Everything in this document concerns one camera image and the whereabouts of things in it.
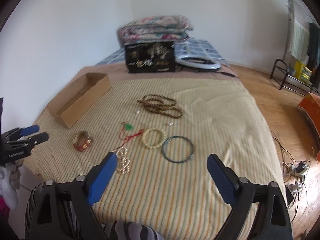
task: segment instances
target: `wooden bead necklace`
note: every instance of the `wooden bead necklace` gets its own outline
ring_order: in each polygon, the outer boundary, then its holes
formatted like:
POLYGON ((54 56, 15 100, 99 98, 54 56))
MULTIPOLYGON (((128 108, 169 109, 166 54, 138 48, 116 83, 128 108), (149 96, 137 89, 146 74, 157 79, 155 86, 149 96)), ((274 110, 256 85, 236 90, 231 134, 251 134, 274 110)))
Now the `wooden bead necklace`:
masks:
POLYGON ((142 104, 144 109, 153 114, 162 114, 168 117, 179 119, 183 116, 182 109, 177 106, 177 101, 173 98, 165 97, 157 94, 147 94, 142 100, 137 100, 138 103, 142 104), (173 102, 172 104, 165 104, 164 99, 173 102), (173 110, 178 112, 178 115, 167 113, 166 111, 173 110))

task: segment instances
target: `power strip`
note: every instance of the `power strip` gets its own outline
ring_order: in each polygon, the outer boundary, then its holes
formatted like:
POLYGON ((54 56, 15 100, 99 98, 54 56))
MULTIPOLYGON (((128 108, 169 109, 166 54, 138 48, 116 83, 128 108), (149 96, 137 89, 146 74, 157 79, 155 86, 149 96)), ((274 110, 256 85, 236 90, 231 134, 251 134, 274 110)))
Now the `power strip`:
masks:
POLYGON ((302 172, 297 172, 297 167, 298 167, 299 164, 297 165, 293 165, 293 164, 289 164, 289 173, 295 177, 300 177, 302 178, 302 181, 305 180, 305 177, 306 177, 306 172, 308 170, 308 167, 305 167, 302 172))

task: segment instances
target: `white bead bracelet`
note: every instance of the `white bead bracelet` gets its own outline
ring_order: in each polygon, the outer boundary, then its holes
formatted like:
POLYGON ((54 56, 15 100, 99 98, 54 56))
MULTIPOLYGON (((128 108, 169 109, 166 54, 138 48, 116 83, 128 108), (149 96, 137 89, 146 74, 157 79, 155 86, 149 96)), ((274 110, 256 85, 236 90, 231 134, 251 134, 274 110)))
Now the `white bead bracelet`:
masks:
POLYGON ((157 128, 152 128, 152 129, 146 130, 146 131, 143 133, 142 138, 141 138, 141 141, 143 142, 144 146, 145 146, 147 149, 152 150, 152 149, 160 148, 160 147, 163 145, 163 143, 164 143, 164 141, 165 141, 166 139, 167 139, 167 134, 165 133, 164 130, 160 130, 160 129, 157 129, 157 128), (146 135, 147 135, 147 133, 149 133, 149 132, 151 132, 151 131, 158 131, 158 132, 162 133, 162 141, 161 141, 159 144, 153 145, 153 146, 150 146, 150 145, 147 144, 147 142, 146 142, 146 135))

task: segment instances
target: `pink cloth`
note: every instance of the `pink cloth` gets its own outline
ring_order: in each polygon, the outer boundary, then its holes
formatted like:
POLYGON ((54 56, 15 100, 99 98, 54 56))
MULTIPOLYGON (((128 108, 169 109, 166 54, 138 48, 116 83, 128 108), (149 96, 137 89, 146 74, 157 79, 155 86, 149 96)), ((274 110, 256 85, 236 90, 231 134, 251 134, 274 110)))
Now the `pink cloth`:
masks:
POLYGON ((4 216, 4 219, 8 222, 10 209, 8 208, 6 203, 4 202, 3 197, 0 197, 0 212, 4 216))

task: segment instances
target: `wooden floor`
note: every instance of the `wooden floor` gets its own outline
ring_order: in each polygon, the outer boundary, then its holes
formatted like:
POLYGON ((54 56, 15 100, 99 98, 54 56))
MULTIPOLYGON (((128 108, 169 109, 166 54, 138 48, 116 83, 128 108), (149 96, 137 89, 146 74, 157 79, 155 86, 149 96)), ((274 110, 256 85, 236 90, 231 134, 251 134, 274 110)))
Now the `wooden floor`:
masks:
MULTIPOLYGON (((274 131, 282 146, 296 161, 311 158, 311 168, 306 176, 306 189, 300 194, 298 213, 292 222, 295 240, 303 239, 304 231, 310 231, 320 215, 320 163, 315 156, 319 146, 315 133, 305 116, 297 109, 302 96, 287 89, 279 90, 268 74, 253 69, 232 66, 238 73, 244 86, 255 98, 260 111, 267 120, 270 130, 274 131)), ((291 162, 286 156, 285 162, 291 162)), ((295 205, 289 210, 293 218, 295 205)))

